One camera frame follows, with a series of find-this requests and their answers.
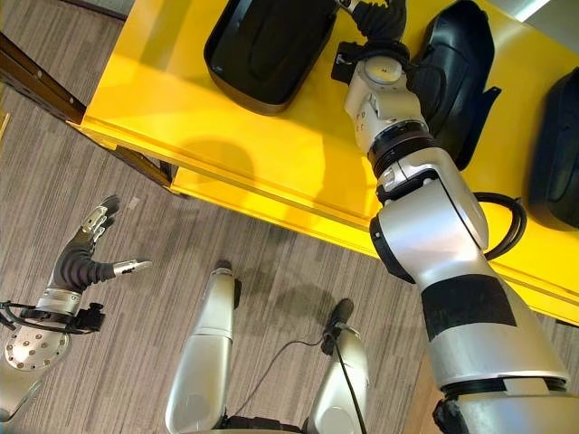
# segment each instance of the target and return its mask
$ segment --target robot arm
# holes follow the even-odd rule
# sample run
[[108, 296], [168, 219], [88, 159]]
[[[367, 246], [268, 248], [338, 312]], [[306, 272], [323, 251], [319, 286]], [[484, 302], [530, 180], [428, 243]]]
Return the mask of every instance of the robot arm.
[[445, 394], [435, 420], [448, 433], [575, 432], [579, 399], [566, 392], [569, 375], [535, 316], [488, 264], [484, 214], [436, 147], [390, 43], [382, 52], [379, 43], [360, 47], [346, 112], [384, 206], [372, 241], [388, 270], [421, 291], [428, 353]]
[[[119, 198], [111, 196], [84, 220], [56, 260], [47, 288], [35, 307], [0, 304], [6, 317], [2, 324], [13, 330], [0, 354], [0, 431], [14, 422], [16, 414], [43, 383], [44, 376], [69, 350], [71, 335], [100, 330], [102, 305], [81, 309], [88, 286], [139, 271], [151, 265], [144, 259], [99, 263], [91, 257], [97, 240], [114, 222]], [[11, 307], [22, 309], [19, 316]]]

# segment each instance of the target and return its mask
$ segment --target yellow table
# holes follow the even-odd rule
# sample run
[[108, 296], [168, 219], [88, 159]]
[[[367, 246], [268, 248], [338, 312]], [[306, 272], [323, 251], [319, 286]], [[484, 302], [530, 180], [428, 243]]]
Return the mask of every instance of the yellow table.
[[[404, 41], [416, 52], [428, 22], [451, 2], [410, 0]], [[474, 191], [520, 196], [551, 86], [579, 57], [479, 1], [497, 54], [489, 85], [503, 89], [465, 177]], [[203, 48], [225, 0], [137, 0], [80, 126], [101, 146], [178, 165], [171, 190], [375, 255], [367, 227], [376, 180], [330, 79], [341, 41], [362, 38], [340, 14], [332, 38], [290, 108], [266, 118], [217, 89]], [[510, 215], [487, 207], [491, 243]], [[535, 310], [579, 324], [579, 232], [530, 222], [493, 262]]]

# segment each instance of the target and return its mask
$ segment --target black cable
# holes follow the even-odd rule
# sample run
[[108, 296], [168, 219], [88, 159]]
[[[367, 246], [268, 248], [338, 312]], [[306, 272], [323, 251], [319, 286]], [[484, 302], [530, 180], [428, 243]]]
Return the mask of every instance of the black cable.
[[344, 377], [346, 378], [347, 388], [350, 390], [350, 395], [352, 395], [352, 401], [354, 402], [354, 408], [356, 409], [356, 416], [358, 417], [358, 422], [360, 423], [360, 430], [362, 431], [362, 434], [367, 434], [367, 431], [365, 430], [364, 416], [362, 415], [362, 411], [360, 410], [360, 405], [358, 404], [358, 399], [356, 398], [356, 392], [354, 392], [354, 387], [350, 382], [350, 377], [348, 377], [347, 375], [346, 365], [344, 364], [344, 360], [342, 359], [342, 354], [340, 353], [340, 347], [337, 344], [337, 339], [331, 333], [327, 335], [332, 339], [332, 341], [334, 341], [337, 359], [340, 361], [340, 366], [342, 366], [342, 372], [344, 373]]
[[82, 330], [79, 330], [76, 328], [52, 327], [49, 325], [31, 323], [29, 321], [26, 321], [25, 319], [22, 319], [22, 318], [16, 316], [14, 314], [14, 312], [12, 312], [12, 310], [10, 310], [10, 307], [16, 307], [16, 308], [22, 308], [22, 309], [30, 309], [30, 308], [34, 308], [34, 307], [27, 306], [27, 305], [19, 305], [17, 303], [11, 303], [10, 300], [8, 300], [4, 303], [0, 303], [0, 309], [3, 309], [6, 312], [6, 316], [8, 316], [8, 318], [10, 318], [13, 323], [17, 323], [20, 326], [36, 328], [38, 330], [44, 330], [46, 332], [66, 333], [69, 335], [90, 335], [91, 333], [93, 333], [92, 331], [85, 332], [85, 331], [82, 331]]
[[485, 253], [487, 260], [496, 259], [515, 247], [521, 240], [525, 233], [525, 229], [527, 228], [527, 213], [519, 201], [504, 194], [475, 193], [474, 195], [479, 202], [494, 203], [496, 205], [504, 206], [505, 208], [508, 208], [513, 215], [505, 237], [495, 248]]
[[305, 341], [300, 341], [300, 340], [294, 340], [294, 341], [289, 341], [287, 342], [285, 345], [283, 345], [281, 347], [281, 349], [273, 356], [273, 359], [271, 359], [270, 364], [268, 365], [268, 368], [265, 370], [265, 373], [263, 373], [263, 375], [261, 376], [261, 378], [259, 379], [259, 381], [257, 382], [257, 384], [255, 385], [255, 387], [253, 388], [252, 392], [248, 395], [247, 399], [245, 400], [245, 402], [242, 404], [242, 406], [231, 416], [229, 416], [229, 418], [232, 418], [234, 416], [238, 416], [239, 413], [242, 412], [242, 410], [247, 406], [247, 404], [250, 403], [250, 401], [252, 400], [253, 396], [255, 395], [255, 393], [260, 389], [261, 384], [263, 383], [263, 381], [265, 380], [265, 378], [268, 376], [268, 373], [270, 373], [271, 368], [273, 367], [273, 364], [275, 363], [276, 360], [278, 360], [278, 358], [281, 356], [281, 353], [284, 352], [284, 350], [286, 350], [289, 346], [293, 345], [293, 344], [303, 344], [303, 345], [307, 345], [307, 346], [318, 346], [321, 344], [323, 338], [320, 338], [319, 341], [315, 342], [315, 343], [308, 343]]

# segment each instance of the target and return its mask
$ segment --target black band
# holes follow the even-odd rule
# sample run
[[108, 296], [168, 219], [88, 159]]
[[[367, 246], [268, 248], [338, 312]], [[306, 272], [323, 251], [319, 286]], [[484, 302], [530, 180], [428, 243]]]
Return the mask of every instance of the black band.
[[422, 123], [404, 122], [383, 131], [376, 137], [368, 151], [368, 160], [377, 178], [401, 158], [434, 146], [436, 146], [434, 138]]
[[517, 326], [505, 289], [496, 278], [480, 274], [430, 285], [422, 292], [422, 309], [429, 341], [449, 328], [467, 324]]
[[551, 392], [566, 392], [565, 380], [555, 377], [502, 377], [488, 378], [484, 380], [472, 380], [469, 382], [455, 382], [448, 386], [442, 386], [441, 391], [447, 400], [455, 400], [461, 395], [472, 393], [505, 392], [507, 386], [505, 380], [508, 379], [540, 378], [545, 381], [547, 389]]
[[388, 246], [388, 242], [384, 237], [384, 233], [382, 232], [382, 227], [380, 226], [380, 221], [378, 217], [374, 217], [372, 221], [370, 221], [370, 236], [372, 238], [372, 243], [374, 244], [374, 248], [378, 253], [378, 256], [386, 265], [386, 269], [390, 274], [394, 274], [396, 277], [401, 278], [402, 280], [407, 281], [408, 283], [415, 283], [414, 279], [406, 272], [403, 266], [398, 262], [395, 255], [390, 250], [390, 246]]

